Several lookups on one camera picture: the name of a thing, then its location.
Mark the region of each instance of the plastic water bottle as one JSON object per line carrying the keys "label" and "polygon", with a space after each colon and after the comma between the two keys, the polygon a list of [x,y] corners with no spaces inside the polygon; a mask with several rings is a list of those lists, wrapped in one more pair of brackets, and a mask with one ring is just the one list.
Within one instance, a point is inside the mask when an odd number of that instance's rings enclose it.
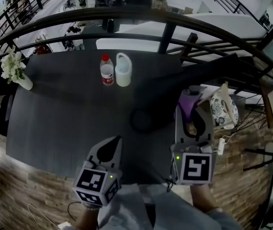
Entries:
{"label": "plastic water bottle", "polygon": [[100,62],[100,72],[104,85],[110,86],[114,83],[114,66],[108,54],[102,55]]}

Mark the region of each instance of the black cable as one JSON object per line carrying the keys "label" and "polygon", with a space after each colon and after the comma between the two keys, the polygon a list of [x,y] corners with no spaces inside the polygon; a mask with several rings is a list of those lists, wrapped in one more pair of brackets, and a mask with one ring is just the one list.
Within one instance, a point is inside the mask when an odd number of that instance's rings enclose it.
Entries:
{"label": "black cable", "polygon": [[68,214],[69,214],[69,216],[74,220],[74,221],[76,221],[76,219],[75,218],[73,218],[73,216],[70,214],[70,212],[69,212],[69,207],[70,207],[70,205],[72,205],[72,204],[76,204],[76,203],[79,203],[79,204],[81,204],[81,202],[79,202],[79,201],[76,201],[76,202],[71,202],[71,203],[69,203],[69,205],[68,205]]}

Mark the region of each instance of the floor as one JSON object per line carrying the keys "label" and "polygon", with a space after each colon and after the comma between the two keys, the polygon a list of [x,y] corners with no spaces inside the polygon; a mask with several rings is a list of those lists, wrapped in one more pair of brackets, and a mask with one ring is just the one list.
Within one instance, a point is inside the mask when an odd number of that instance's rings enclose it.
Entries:
{"label": "floor", "polygon": [[[216,132],[215,144],[228,131]],[[261,155],[245,154],[244,148],[263,148],[273,141],[273,129],[260,131],[255,126],[237,133],[218,157],[213,183],[210,185],[217,202],[223,210],[231,214],[244,229],[257,229],[252,221],[258,206],[267,198],[271,176],[265,168],[243,172],[244,166],[261,162]],[[72,192],[72,178],[37,170],[5,155],[6,138],[0,135],[0,225],[6,230],[55,229],[38,212],[38,226],[28,212],[27,205],[42,210],[56,224],[74,222],[67,212],[68,204],[76,201]],[[173,191],[191,202],[188,186],[174,186]],[[80,204],[73,204],[70,212],[77,217]]]}

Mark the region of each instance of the white plastic jug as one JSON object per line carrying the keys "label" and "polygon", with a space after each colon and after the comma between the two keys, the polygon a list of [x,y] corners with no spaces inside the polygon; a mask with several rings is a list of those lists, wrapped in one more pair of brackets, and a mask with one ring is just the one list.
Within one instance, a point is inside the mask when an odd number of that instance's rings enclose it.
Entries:
{"label": "white plastic jug", "polygon": [[124,53],[118,53],[116,56],[115,79],[121,87],[126,87],[131,82],[132,62]]}

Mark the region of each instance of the desk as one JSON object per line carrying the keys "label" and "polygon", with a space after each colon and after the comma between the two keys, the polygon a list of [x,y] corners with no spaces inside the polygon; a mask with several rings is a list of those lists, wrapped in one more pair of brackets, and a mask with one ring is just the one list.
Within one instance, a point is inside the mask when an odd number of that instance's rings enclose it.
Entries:
{"label": "desk", "polygon": [[[131,84],[104,86],[99,70],[102,54],[108,53],[115,64],[118,52],[132,60]],[[161,183],[149,174],[170,175],[174,123],[139,134],[131,128],[129,116],[134,89],[142,80],[180,70],[178,57],[150,52],[81,50],[33,56],[25,73],[34,87],[17,90],[6,154],[38,169],[74,177],[92,146],[121,135],[123,182]]]}

